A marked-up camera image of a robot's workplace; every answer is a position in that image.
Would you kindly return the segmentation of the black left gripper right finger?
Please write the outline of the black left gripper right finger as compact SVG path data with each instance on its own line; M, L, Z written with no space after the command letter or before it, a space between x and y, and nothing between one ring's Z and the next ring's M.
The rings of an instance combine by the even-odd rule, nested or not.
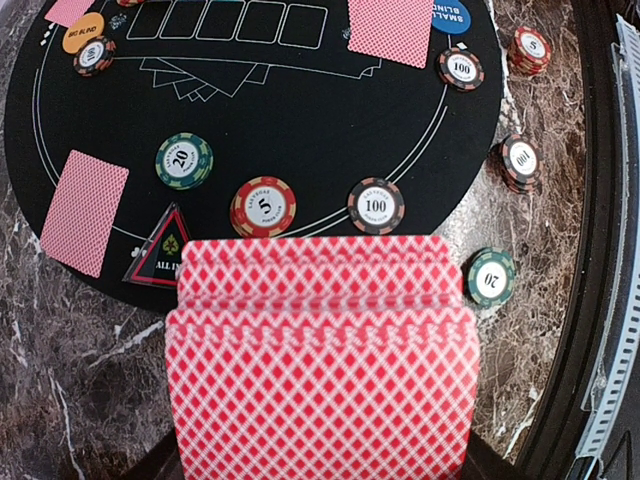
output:
M470 434L464 480L526 480L527 476L497 454L475 432Z

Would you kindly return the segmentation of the red 5 chip stack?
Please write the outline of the red 5 chip stack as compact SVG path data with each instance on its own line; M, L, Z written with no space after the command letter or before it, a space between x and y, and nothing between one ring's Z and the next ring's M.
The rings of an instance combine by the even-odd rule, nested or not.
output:
M535 29L521 26L515 30L507 57L516 72L533 76L544 72L551 62L549 42Z

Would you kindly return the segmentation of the red 5 chips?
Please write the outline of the red 5 chips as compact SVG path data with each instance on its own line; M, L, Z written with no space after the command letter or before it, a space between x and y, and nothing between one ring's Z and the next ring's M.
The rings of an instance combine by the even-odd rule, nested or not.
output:
M146 2L146 0L116 0L116 3L122 7L133 7Z
M293 189L283 180L259 176L243 184L233 197L231 223L242 237L275 237L286 231L296 214Z

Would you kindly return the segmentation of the red back card deck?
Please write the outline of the red back card deck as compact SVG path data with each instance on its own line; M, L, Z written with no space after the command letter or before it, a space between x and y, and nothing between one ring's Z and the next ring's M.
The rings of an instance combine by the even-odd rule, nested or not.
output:
M437 236L200 240L166 319L188 479L456 479L480 347Z

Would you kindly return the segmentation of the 100 chips mat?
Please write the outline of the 100 chips mat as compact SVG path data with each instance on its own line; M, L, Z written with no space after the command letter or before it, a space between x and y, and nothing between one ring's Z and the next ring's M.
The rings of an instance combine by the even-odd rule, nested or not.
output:
M405 215L399 188L384 178L369 177L351 190L347 210L352 223L362 232L385 235L392 232Z

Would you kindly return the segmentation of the orange big blind button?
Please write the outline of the orange big blind button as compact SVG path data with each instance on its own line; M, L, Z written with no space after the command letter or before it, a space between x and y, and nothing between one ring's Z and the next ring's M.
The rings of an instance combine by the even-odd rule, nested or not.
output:
M75 55L86 42L101 36L104 28L105 20L100 13L86 13L66 31L62 41L63 50Z

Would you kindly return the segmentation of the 100 chips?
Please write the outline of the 100 chips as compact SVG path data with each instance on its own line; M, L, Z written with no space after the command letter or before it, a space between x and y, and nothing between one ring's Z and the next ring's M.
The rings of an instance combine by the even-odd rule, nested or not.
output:
M436 61L440 78L459 91L473 91L480 87L485 73L480 60L471 52L459 47L442 51Z
M106 37L98 36L87 41L75 54L73 66L84 77L93 77L109 68L114 60L116 43Z

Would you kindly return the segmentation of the green chips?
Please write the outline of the green chips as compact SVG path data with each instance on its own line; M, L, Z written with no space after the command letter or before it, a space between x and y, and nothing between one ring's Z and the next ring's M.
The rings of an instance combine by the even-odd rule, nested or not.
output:
M159 179L175 190L200 186L214 165L214 153L201 137L189 132L167 138L159 147L155 160Z

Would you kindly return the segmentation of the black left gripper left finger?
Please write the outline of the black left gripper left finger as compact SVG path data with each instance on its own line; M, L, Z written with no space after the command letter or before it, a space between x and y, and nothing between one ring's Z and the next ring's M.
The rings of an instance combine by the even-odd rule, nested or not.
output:
M138 463L121 475L120 479L164 479L174 453L175 438L164 437Z

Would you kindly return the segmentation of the green chip stack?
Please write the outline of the green chip stack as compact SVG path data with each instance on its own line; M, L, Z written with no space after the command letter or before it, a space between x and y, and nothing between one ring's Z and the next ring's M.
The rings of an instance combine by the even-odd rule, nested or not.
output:
M516 267L502 248L486 247L472 259L467 289L474 302L484 308L505 304L515 289Z

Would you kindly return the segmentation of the black orange 100 chip stack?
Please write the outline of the black orange 100 chip stack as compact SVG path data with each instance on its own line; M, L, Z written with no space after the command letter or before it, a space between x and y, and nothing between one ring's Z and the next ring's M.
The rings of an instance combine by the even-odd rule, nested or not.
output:
M533 193L541 182L541 156L522 135L512 134L498 146L500 173L510 190L520 194Z

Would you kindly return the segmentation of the dealt card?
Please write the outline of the dealt card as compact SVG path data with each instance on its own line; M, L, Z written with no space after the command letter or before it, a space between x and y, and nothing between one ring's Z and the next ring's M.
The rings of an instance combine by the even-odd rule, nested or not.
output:
M93 0L56 0L45 19L63 27L71 27L93 4Z
M40 237L44 252L99 277L128 175L124 167L71 151Z
M424 69L427 63L433 1L349 1L352 52Z

